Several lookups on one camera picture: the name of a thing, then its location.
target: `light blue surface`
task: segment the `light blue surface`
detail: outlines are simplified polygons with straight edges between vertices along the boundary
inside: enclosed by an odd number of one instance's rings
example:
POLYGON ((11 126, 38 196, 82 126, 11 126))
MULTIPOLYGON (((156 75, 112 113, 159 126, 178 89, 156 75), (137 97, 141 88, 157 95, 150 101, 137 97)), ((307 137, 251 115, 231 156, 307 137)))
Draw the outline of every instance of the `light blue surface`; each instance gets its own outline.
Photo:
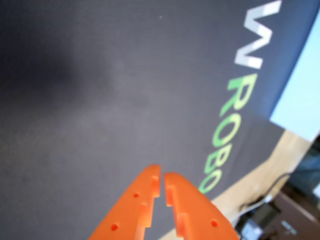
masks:
POLYGON ((320 131, 320 13, 273 110, 271 122, 313 141, 320 131))

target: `white letter w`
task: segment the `white letter w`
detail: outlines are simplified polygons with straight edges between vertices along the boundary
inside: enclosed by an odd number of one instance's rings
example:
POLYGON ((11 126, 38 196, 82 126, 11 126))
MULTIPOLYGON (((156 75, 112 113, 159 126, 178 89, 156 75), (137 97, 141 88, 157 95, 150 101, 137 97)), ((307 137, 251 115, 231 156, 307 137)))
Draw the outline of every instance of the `white letter w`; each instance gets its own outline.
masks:
POLYGON ((236 64, 254 69, 261 68, 264 60, 260 57, 248 56, 248 54, 267 45, 270 42, 272 30, 258 23, 256 19, 277 14, 280 11, 281 3, 281 0, 273 1, 262 6, 251 8, 246 12, 244 26, 261 36, 261 38, 238 49, 234 60, 236 64))

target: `dark gray fabric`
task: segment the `dark gray fabric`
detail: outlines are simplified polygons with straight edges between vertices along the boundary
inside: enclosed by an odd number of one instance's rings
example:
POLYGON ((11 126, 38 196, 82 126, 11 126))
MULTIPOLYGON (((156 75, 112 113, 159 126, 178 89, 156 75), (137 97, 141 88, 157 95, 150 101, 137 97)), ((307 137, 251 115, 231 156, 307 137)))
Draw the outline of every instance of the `dark gray fabric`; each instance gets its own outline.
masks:
MULTIPOLYGON (((259 21, 261 70, 234 64, 258 36, 243 27, 265 0, 2 0, 0 239, 87 239, 144 167, 195 185, 234 94, 258 72, 213 198, 265 161, 283 130, 268 121, 317 12, 285 0, 259 21)), ((147 240, 174 227, 165 195, 147 240)))

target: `orange gripper jaw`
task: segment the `orange gripper jaw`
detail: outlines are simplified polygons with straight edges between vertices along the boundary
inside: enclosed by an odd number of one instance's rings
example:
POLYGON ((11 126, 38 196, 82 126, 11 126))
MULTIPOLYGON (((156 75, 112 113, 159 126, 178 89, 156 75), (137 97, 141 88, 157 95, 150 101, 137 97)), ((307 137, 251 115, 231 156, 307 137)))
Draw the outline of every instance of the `orange gripper jaw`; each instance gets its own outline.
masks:
POLYGON ((176 234, 185 240, 239 240, 210 200, 177 173, 164 175, 166 205, 173 207, 176 234))
POLYGON ((151 165, 126 189, 89 240, 143 240, 160 196, 161 167, 151 165))

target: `wooden floor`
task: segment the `wooden floor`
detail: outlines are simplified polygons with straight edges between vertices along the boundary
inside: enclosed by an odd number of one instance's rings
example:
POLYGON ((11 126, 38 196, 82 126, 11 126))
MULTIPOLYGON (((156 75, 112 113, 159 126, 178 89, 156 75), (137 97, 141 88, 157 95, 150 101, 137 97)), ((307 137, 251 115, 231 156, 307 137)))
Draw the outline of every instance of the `wooden floor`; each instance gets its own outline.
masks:
MULTIPOLYGON (((311 142, 286 130, 266 162, 230 186, 212 202, 230 222, 234 221, 243 203, 254 201, 279 175, 294 170, 311 145, 311 142)), ((285 181, 286 179, 283 179, 275 186, 271 192, 273 196, 277 194, 285 181)), ((176 230, 172 229, 159 240, 179 239, 181 238, 176 237, 176 230)))

